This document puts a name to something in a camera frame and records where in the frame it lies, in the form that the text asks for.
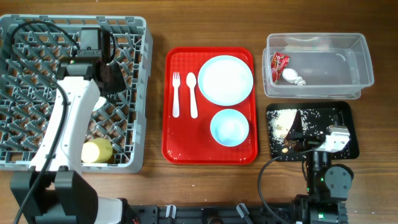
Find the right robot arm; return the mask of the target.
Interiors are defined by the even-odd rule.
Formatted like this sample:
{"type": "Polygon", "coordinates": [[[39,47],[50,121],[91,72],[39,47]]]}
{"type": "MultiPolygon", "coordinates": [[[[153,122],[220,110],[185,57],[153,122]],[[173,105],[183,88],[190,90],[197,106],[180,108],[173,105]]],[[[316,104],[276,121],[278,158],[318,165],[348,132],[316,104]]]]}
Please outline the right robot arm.
{"type": "Polygon", "coordinates": [[[317,137],[306,135],[301,112],[296,112],[285,141],[293,144],[293,156],[305,156],[307,194],[297,195],[291,202],[291,223],[348,223],[344,202],[354,173],[343,164],[333,165],[330,156],[342,151],[349,140],[345,126],[331,125],[317,137]]]}

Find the mint green bowl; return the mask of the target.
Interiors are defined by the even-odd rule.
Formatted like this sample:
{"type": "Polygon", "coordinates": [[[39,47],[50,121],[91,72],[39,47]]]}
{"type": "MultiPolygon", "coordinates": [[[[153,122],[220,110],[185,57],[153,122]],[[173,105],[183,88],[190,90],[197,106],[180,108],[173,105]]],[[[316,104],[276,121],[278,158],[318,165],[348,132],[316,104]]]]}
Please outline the mint green bowl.
{"type": "Polygon", "coordinates": [[[105,97],[99,97],[98,101],[95,103],[93,111],[100,109],[107,102],[105,97]]]}

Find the food scraps with rice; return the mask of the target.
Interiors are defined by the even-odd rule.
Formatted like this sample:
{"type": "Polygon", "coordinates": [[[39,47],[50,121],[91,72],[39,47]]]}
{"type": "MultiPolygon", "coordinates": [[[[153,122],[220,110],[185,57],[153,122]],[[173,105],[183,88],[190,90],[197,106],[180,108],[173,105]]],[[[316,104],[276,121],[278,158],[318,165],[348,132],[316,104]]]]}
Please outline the food scraps with rice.
{"type": "Polygon", "coordinates": [[[357,151],[352,115],[338,108],[287,108],[266,113],[270,150],[279,161],[302,161],[316,149],[333,159],[349,159],[357,151]]]}

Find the small light blue bowl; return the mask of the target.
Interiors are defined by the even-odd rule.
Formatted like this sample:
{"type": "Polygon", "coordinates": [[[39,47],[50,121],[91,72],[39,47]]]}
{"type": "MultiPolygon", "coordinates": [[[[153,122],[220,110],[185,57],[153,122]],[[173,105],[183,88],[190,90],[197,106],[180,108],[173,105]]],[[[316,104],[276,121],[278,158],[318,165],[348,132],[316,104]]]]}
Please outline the small light blue bowl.
{"type": "Polygon", "coordinates": [[[235,147],[248,137],[249,122],[245,115],[237,110],[221,110],[211,119],[210,133],[218,144],[235,147]]]}

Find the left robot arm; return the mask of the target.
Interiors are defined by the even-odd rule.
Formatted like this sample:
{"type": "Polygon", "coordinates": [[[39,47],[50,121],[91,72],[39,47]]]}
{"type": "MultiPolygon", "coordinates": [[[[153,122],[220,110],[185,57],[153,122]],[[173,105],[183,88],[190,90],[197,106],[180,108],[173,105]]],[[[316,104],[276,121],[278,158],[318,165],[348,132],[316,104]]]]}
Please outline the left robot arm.
{"type": "Polygon", "coordinates": [[[14,223],[129,223],[124,198],[99,197],[81,176],[81,154],[100,97],[125,90],[113,64],[116,41],[101,28],[83,28],[80,44],[61,59],[53,84],[56,100],[43,141],[27,171],[15,172],[10,189],[19,204],[14,223]]]}

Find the red snack wrapper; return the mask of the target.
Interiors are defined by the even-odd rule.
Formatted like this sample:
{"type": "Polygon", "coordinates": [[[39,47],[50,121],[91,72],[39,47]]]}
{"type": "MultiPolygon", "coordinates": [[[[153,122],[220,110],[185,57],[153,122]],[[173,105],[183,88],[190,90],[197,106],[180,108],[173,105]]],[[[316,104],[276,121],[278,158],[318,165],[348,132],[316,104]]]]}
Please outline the red snack wrapper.
{"type": "Polygon", "coordinates": [[[272,81],[277,84],[282,76],[284,68],[289,64],[290,56],[275,52],[271,60],[272,81]]]}

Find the yellow plastic cup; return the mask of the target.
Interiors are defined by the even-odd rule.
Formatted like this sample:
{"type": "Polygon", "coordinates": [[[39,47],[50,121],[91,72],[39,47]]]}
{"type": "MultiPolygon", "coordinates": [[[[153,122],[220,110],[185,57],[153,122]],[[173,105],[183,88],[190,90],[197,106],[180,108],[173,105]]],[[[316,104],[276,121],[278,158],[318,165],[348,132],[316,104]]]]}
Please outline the yellow plastic cup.
{"type": "Polygon", "coordinates": [[[84,163],[102,163],[113,155],[113,147],[109,140],[97,138],[84,143],[81,160],[84,163]]]}

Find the white tissue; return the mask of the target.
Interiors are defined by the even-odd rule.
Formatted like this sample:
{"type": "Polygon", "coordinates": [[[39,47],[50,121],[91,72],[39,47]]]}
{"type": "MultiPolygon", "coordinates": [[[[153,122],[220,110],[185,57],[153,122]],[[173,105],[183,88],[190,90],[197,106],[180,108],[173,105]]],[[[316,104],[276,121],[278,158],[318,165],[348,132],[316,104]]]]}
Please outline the white tissue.
{"type": "Polygon", "coordinates": [[[282,71],[282,77],[291,84],[306,85],[306,81],[292,68],[285,68],[282,71]]]}

